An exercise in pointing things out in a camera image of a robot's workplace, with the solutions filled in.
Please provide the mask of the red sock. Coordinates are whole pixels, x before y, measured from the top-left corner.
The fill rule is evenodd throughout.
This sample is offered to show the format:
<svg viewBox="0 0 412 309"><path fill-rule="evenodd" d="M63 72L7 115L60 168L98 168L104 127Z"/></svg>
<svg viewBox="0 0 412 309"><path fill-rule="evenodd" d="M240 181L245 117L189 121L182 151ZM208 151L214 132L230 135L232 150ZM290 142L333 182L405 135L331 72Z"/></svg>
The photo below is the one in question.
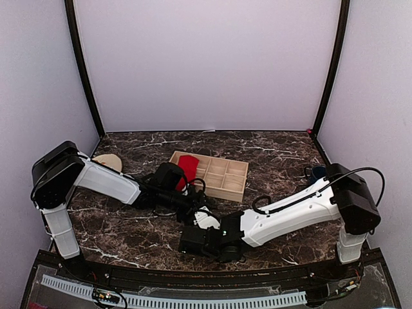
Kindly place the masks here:
<svg viewBox="0 0 412 309"><path fill-rule="evenodd" d="M196 177L199 160L191 155L183 155L179 158L178 166L184 171L188 182Z"/></svg>

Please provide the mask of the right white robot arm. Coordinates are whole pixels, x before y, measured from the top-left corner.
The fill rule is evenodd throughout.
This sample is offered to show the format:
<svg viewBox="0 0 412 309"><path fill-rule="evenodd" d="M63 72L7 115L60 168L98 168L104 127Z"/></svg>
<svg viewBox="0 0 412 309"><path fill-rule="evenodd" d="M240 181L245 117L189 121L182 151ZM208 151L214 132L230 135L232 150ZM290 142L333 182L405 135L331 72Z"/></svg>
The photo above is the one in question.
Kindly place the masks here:
<svg viewBox="0 0 412 309"><path fill-rule="evenodd" d="M325 177L292 196L264 207L255 204L250 209L229 214L215 229L208 224L203 231L205 243L201 252L220 262L241 259L248 248L256 248L293 231L322 223L342 220L337 256L328 266L334 279L342 279L352 271L353 262L361 256L368 234L381 222L379 201L374 200L360 172L374 167L349 170L341 164L326 168Z"/></svg>

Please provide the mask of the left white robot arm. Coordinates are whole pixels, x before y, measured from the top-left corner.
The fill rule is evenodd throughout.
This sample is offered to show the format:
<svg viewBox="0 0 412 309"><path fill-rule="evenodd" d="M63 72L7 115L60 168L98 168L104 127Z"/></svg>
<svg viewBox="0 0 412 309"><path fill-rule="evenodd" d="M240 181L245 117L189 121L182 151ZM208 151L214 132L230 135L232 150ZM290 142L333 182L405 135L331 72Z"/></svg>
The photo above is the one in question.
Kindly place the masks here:
<svg viewBox="0 0 412 309"><path fill-rule="evenodd" d="M68 195L82 187L134 207L170 207L179 222L187 223L206 202L198 178L189 180L181 167L162 163L154 173L134 177L118 172L81 153L75 143L65 141L32 167L30 199L40 210L65 269L77 281L91 275L90 265L79 256L81 249L67 211Z"/></svg>

